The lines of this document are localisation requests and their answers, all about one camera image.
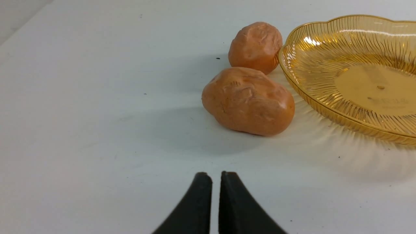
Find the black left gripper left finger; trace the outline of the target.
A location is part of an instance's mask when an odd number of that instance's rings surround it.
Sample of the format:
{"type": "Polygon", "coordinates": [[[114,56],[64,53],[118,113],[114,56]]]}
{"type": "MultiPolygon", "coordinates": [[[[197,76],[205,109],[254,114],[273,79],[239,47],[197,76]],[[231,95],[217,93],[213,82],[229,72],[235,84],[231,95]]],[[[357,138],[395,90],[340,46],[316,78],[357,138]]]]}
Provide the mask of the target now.
{"type": "Polygon", "coordinates": [[[181,201],[154,234],[208,234],[210,232],[212,179],[198,172],[181,201]]]}

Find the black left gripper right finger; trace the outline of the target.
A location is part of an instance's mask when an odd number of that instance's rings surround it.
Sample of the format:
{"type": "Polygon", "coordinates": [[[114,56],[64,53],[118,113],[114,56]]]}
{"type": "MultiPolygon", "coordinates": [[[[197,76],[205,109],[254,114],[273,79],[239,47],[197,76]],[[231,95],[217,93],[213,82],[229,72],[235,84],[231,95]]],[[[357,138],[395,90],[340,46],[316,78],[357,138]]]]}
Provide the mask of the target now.
{"type": "Polygon", "coordinates": [[[220,183],[220,234],[285,234],[256,202],[236,172],[223,171],[220,183]]]}

